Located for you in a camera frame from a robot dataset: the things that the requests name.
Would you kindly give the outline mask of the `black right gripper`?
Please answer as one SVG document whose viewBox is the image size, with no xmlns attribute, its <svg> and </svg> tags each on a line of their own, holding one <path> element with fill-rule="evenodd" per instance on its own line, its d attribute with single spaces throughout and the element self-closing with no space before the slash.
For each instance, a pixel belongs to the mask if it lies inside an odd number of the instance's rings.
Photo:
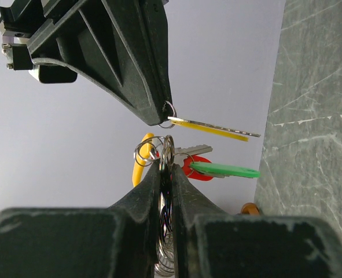
<svg viewBox="0 0 342 278">
<path fill-rule="evenodd" d="M 44 84 L 73 83 L 87 75 L 79 43 L 86 1 L 13 1 L 0 7 L 2 51 L 8 68 Z"/>
</svg>

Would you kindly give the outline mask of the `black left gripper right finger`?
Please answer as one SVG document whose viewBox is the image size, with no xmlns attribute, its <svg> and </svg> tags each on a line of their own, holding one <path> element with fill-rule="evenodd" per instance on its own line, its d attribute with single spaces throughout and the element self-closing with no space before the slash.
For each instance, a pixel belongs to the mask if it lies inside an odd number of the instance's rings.
<svg viewBox="0 0 342 278">
<path fill-rule="evenodd" d="M 180 166 L 171 179 L 176 277 L 342 277 L 342 243 L 324 220 L 231 215 Z"/>
</svg>

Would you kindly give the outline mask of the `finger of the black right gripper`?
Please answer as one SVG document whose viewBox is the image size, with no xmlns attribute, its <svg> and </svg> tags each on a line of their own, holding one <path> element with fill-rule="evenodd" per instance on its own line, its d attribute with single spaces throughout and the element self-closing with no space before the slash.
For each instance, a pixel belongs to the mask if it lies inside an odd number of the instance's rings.
<svg viewBox="0 0 342 278">
<path fill-rule="evenodd" d="M 162 1 L 55 1 L 27 48 L 36 65 L 67 68 L 144 123 L 165 122 L 172 101 Z"/>
</svg>

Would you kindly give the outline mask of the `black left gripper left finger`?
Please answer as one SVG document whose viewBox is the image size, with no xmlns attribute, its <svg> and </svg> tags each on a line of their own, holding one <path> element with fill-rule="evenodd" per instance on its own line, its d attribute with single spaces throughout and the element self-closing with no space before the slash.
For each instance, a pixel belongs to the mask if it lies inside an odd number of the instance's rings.
<svg viewBox="0 0 342 278">
<path fill-rule="evenodd" d="M 153 277 L 161 174 L 108 208 L 0 211 L 0 277 Z"/>
</svg>

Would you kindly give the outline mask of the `green key tag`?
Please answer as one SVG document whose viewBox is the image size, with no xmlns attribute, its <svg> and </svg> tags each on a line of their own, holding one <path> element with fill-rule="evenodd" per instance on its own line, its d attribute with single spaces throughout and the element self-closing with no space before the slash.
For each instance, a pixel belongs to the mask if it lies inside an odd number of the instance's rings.
<svg viewBox="0 0 342 278">
<path fill-rule="evenodd" d="M 202 156 L 206 153 L 213 151 L 213 148 L 209 145 L 196 145 L 188 148 L 175 148 L 174 162 L 181 166 L 181 159 L 187 156 L 198 155 Z M 225 178 L 225 177 L 243 177 L 243 178 L 258 178 L 260 177 L 260 172 L 254 169 L 231 166 L 226 164 L 218 163 L 196 163 L 194 167 L 205 172 L 206 174 L 213 176 L 213 178 Z"/>
</svg>

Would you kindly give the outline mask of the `yellow handled chain keyring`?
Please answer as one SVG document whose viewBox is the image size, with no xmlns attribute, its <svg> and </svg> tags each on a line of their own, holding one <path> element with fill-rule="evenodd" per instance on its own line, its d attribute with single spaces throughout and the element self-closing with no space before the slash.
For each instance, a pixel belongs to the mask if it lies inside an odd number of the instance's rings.
<svg viewBox="0 0 342 278">
<path fill-rule="evenodd" d="M 172 171 L 175 166 L 175 145 L 171 135 L 148 133 L 135 147 L 132 183 L 142 181 L 144 169 L 158 164 L 161 175 L 158 195 L 159 235 L 157 236 L 155 276 L 175 277 L 174 235 L 172 226 Z"/>
</svg>

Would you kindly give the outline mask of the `orange key tag with key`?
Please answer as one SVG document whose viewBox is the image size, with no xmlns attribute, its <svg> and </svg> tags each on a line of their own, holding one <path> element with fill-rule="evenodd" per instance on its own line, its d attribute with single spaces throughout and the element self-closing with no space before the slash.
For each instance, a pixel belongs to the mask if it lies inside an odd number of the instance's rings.
<svg viewBox="0 0 342 278">
<path fill-rule="evenodd" d="M 214 134 L 217 136 L 222 136 L 226 138 L 231 138 L 238 141 L 248 142 L 250 137 L 260 138 L 261 135 L 258 133 L 252 133 L 243 130 L 231 129 L 223 126 L 212 125 L 209 123 L 198 122 L 195 120 L 190 119 L 183 119 L 178 117 L 176 108 L 170 101 L 165 101 L 163 105 L 163 111 L 167 111 L 167 122 L 170 122 L 169 126 L 162 126 L 160 127 L 164 129 L 170 129 L 174 126 L 180 126 L 192 130 L 198 130 L 205 133 Z"/>
</svg>

